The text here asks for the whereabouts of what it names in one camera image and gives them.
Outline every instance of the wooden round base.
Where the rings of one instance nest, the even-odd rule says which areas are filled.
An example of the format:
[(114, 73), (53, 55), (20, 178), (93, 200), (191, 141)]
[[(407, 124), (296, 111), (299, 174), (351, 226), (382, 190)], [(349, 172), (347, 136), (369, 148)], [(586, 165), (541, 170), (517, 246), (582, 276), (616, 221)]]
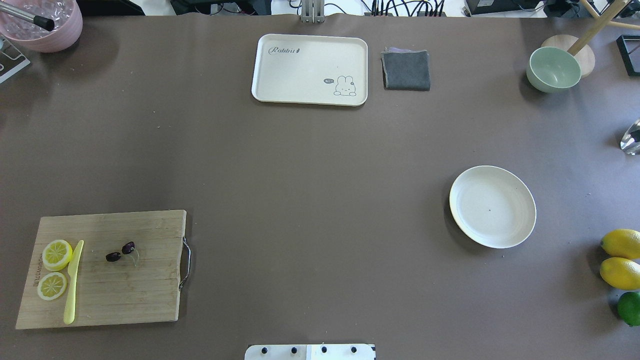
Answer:
[[(562, 50), (569, 50), (571, 45), (578, 40), (577, 37), (571, 35), (556, 35), (550, 37), (542, 43), (542, 46), (557, 47)], [(582, 71), (582, 78), (589, 76), (596, 66), (596, 56), (593, 54), (593, 50), (588, 45), (585, 45), (576, 55), (575, 59), (580, 64), (580, 70)]]

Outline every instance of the rabbit illustration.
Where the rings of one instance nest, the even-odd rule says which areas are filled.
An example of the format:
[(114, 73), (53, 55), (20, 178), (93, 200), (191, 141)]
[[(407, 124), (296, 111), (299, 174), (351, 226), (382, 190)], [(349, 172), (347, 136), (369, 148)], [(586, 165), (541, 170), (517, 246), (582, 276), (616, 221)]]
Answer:
[(353, 84), (353, 78), (351, 76), (339, 76), (333, 94), (342, 96), (355, 96), (356, 86)]

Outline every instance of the lemon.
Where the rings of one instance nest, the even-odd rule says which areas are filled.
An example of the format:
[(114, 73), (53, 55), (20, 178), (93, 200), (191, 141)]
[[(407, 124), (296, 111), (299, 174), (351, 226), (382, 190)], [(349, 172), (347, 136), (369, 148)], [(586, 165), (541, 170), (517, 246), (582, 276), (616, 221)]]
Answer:
[(600, 276), (620, 290), (640, 289), (640, 265), (629, 259), (606, 259), (600, 264)]
[(65, 240), (54, 240), (42, 251), (42, 264), (48, 271), (60, 271), (69, 264), (73, 252)]
[(47, 301), (57, 299), (65, 289), (67, 289), (67, 278), (59, 272), (51, 272), (38, 283), (38, 296)]
[(618, 315), (629, 326), (640, 325), (640, 293), (624, 293), (618, 300)]
[(611, 256), (625, 259), (640, 258), (640, 232), (616, 229), (602, 238), (600, 246)]

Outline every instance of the gray cloth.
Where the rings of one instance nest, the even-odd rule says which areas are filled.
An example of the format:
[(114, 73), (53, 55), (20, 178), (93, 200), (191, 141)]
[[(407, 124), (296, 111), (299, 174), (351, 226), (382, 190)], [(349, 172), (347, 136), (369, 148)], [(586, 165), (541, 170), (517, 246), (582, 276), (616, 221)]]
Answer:
[(385, 88), (429, 91), (429, 53), (391, 47), (382, 52)]

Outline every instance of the yellow knife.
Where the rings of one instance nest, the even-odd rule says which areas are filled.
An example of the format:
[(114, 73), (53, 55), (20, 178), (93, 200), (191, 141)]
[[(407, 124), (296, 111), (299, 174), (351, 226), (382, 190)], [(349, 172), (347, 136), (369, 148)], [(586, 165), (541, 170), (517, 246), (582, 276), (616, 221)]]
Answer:
[(69, 325), (76, 319), (76, 280), (78, 277), (78, 265), (84, 240), (80, 240), (74, 250), (73, 259), (69, 263), (67, 272), (69, 274), (69, 289), (67, 290), (67, 303), (65, 304), (65, 324)]

